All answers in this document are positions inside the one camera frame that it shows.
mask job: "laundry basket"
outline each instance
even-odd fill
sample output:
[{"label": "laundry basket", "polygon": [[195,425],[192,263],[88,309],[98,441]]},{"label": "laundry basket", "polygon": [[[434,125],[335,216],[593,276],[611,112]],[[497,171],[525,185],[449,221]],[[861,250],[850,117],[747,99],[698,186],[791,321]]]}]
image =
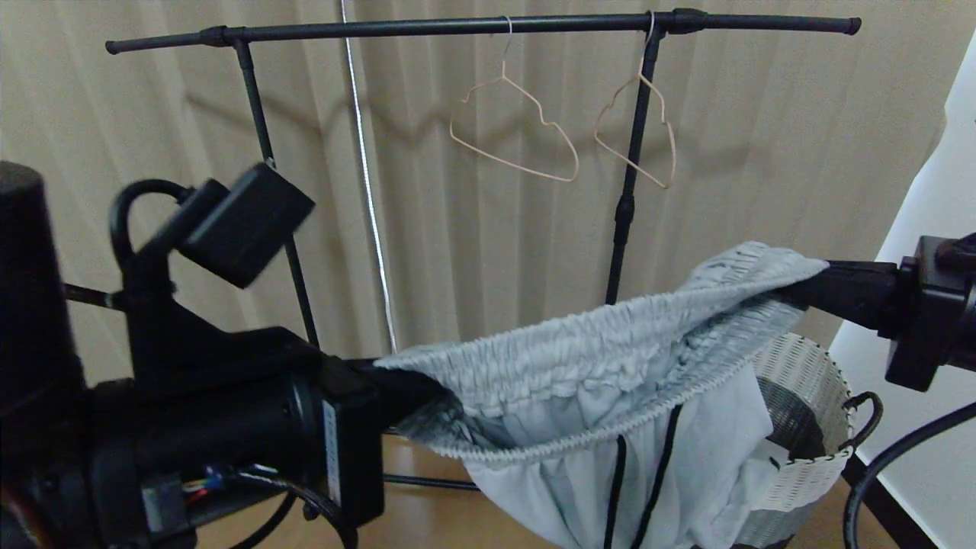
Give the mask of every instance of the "laundry basket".
[{"label": "laundry basket", "polygon": [[[775,483],[736,538],[736,549],[786,547],[817,500],[837,481],[847,460],[881,418],[874,393],[851,398],[827,351],[788,333],[753,357],[759,389],[773,420],[768,439],[790,451]],[[872,401],[865,428],[854,436],[852,408]]]}]

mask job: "fabric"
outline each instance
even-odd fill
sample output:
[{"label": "fabric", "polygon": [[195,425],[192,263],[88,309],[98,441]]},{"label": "fabric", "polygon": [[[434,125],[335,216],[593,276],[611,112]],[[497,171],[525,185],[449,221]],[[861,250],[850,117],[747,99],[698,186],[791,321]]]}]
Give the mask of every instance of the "fabric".
[{"label": "fabric", "polygon": [[787,460],[749,356],[802,310],[763,294],[827,265],[746,242],[673,293],[376,365],[453,392],[398,428],[545,539],[726,548]]}]

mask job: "wire hanger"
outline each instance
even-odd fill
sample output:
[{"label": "wire hanger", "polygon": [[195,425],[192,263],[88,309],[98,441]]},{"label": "wire hanger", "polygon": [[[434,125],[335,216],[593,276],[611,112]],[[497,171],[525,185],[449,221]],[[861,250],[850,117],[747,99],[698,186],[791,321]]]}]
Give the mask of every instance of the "wire hanger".
[{"label": "wire hanger", "polygon": [[[489,80],[487,82],[484,82],[482,84],[478,84],[477,86],[474,86],[473,88],[471,88],[470,90],[468,90],[468,94],[465,96],[465,98],[462,99],[462,100],[460,100],[458,102],[458,104],[454,107],[454,110],[451,112],[451,122],[450,122],[450,124],[448,126],[448,129],[449,129],[449,131],[451,133],[451,139],[453,139],[454,141],[460,143],[461,145],[464,145],[467,148],[470,148],[471,150],[477,152],[478,154],[482,154],[484,156],[487,156],[487,157],[491,158],[492,160],[496,160],[498,162],[501,162],[501,163],[505,164],[506,166],[511,166],[512,168],[517,168],[519,170],[522,170],[523,172],[527,172],[527,173],[530,173],[530,174],[533,174],[533,175],[537,175],[537,176],[540,176],[540,177],[544,177],[544,178],[548,178],[548,179],[552,179],[552,180],[556,180],[556,181],[563,181],[563,182],[566,182],[566,183],[570,183],[572,181],[575,181],[576,180],[576,176],[579,175],[579,173],[580,173],[580,155],[576,153],[576,148],[573,147],[573,143],[571,141],[569,141],[569,137],[566,135],[566,132],[564,132],[562,130],[562,127],[560,127],[559,124],[557,124],[555,122],[546,122],[546,119],[543,117],[543,106],[542,106],[542,104],[539,103],[539,100],[537,100],[529,92],[525,91],[521,86],[519,86],[518,84],[512,82],[508,78],[508,76],[506,75],[506,72],[505,72],[505,63],[506,63],[506,59],[508,58],[508,46],[511,45],[511,37],[514,34],[514,30],[512,29],[512,26],[511,26],[511,18],[509,16],[503,16],[503,17],[505,17],[505,20],[508,21],[508,43],[505,45],[505,52],[502,54],[502,75],[499,76],[498,78],[493,79],[493,80]],[[556,130],[559,131],[559,135],[562,136],[563,141],[566,142],[566,145],[568,145],[570,151],[572,151],[572,153],[573,153],[573,162],[576,164],[576,167],[573,169],[573,175],[571,177],[565,178],[565,177],[561,177],[561,176],[557,176],[557,175],[552,175],[552,174],[547,174],[545,172],[540,172],[540,171],[537,171],[537,170],[533,170],[531,168],[526,168],[525,166],[520,166],[520,165],[515,164],[513,162],[509,162],[508,160],[505,160],[504,158],[499,158],[498,156],[495,156],[494,154],[492,154],[490,152],[487,152],[485,150],[482,150],[480,148],[477,148],[474,145],[472,145],[472,144],[470,144],[470,143],[462,140],[458,136],[454,135],[454,117],[455,117],[455,115],[458,112],[458,108],[461,105],[464,105],[464,104],[466,104],[467,102],[470,101],[471,94],[473,94],[475,90],[478,90],[480,88],[484,88],[485,86],[494,84],[496,82],[505,82],[508,85],[510,85],[512,88],[515,88],[516,90],[518,90],[519,93],[521,93],[523,96],[529,98],[532,101],[532,103],[534,103],[536,105],[536,109],[539,111],[539,121],[542,122],[543,126],[551,126],[551,127],[554,127]]]},{"label": "wire hanger", "polygon": [[[654,12],[652,11],[651,12],[651,28],[647,31],[647,40],[644,42],[644,54],[645,55],[647,54],[647,44],[648,44],[648,42],[650,42],[651,36],[653,36],[653,35],[654,35]],[[599,143],[601,147],[606,148],[611,153],[613,153],[615,156],[617,156],[618,158],[624,160],[628,164],[628,166],[630,166],[631,168],[633,168],[634,170],[636,170],[637,173],[641,174],[642,176],[646,177],[647,179],[649,179],[649,180],[653,181],[654,183],[658,184],[658,187],[660,187],[661,189],[668,189],[671,186],[671,183],[674,182],[674,172],[677,169],[677,156],[676,156],[676,153],[675,153],[676,147],[674,145],[674,129],[671,127],[671,123],[668,122],[668,119],[665,117],[665,97],[663,95],[661,95],[661,92],[658,91],[658,89],[654,86],[654,84],[652,84],[651,81],[648,80],[647,78],[645,78],[644,75],[641,73],[641,68],[643,66],[644,66],[644,58],[643,58],[643,56],[641,56],[640,63],[637,65],[637,75],[633,76],[630,80],[628,80],[627,82],[625,82],[624,85],[621,86],[620,88],[617,88],[617,91],[614,92],[614,94],[613,94],[613,98],[610,99],[610,103],[608,103],[606,106],[604,106],[603,107],[603,110],[600,111],[599,116],[596,117],[596,124],[593,127],[593,138],[596,139],[596,142]],[[600,136],[599,136],[600,120],[603,119],[603,115],[606,114],[606,112],[608,110],[610,110],[611,108],[613,108],[613,105],[617,102],[617,96],[619,96],[620,93],[623,92],[625,88],[627,88],[628,86],[630,86],[630,84],[633,83],[635,80],[640,81],[641,83],[643,83],[644,85],[646,85],[648,88],[650,88],[650,90],[652,92],[654,92],[654,94],[656,96],[658,96],[658,100],[660,100],[660,102],[661,102],[661,123],[668,127],[668,139],[671,141],[671,177],[668,179],[668,182],[666,184],[661,183],[661,180],[659,180],[658,178],[656,178],[656,177],[652,176],[651,174],[647,173],[646,170],[644,170],[640,166],[638,166],[638,165],[634,164],[633,162],[631,162],[629,158],[627,158],[626,156],[624,156],[624,155],[620,154],[619,152],[613,150],[613,148],[611,148],[609,145],[603,143],[603,140],[601,140],[600,139]]]}]

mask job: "drawstring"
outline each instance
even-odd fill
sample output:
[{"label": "drawstring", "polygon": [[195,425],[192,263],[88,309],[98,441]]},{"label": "drawstring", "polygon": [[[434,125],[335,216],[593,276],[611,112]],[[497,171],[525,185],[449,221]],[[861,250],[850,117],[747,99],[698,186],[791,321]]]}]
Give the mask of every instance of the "drawstring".
[{"label": "drawstring", "polygon": [[[668,431],[665,434],[665,446],[658,461],[658,471],[654,476],[654,486],[651,497],[640,516],[640,527],[630,549],[638,549],[647,534],[647,526],[651,522],[651,514],[661,497],[661,488],[665,482],[665,473],[671,462],[671,451],[674,450],[674,434],[677,431],[677,418],[681,413],[681,404],[674,407],[668,418]],[[624,484],[624,469],[627,467],[627,441],[623,435],[617,436],[617,465],[613,471],[613,484],[610,486],[610,505],[607,507],[607,529],[603,534],[603,549],[613,549],[613,530],[617,523],[617,506],[620,504],[620,490]]]}]

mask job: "wooden floor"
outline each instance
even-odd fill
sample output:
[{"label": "wooden floor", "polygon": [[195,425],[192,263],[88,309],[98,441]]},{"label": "wooden floor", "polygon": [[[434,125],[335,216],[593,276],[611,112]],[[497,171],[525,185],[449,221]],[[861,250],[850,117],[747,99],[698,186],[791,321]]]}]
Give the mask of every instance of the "wooden floor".
[{"label": "wooden floor", "polygon": [[[391,473],[419,474],[467,480],[460,462],[441,458],[423,448],[392,437],[385,441],[386,469]],[[847,486],[843,481],[829,493],[790,549],[841,549],[840,517]],[[225,549],[240,541],[273,512],[279,498],[242,511],[199,531],[200,549]],[[386,512],[359,530],[363,549],[397,547],[438,548],[551,548],[554,545],[503,513],[480,492],[387,485]],[[301,505],[261,545],[262,548],[341,548],[328,523],[307,523]],[[861,547],[895,549],[897,545],[870,513],[862,513]]]}]

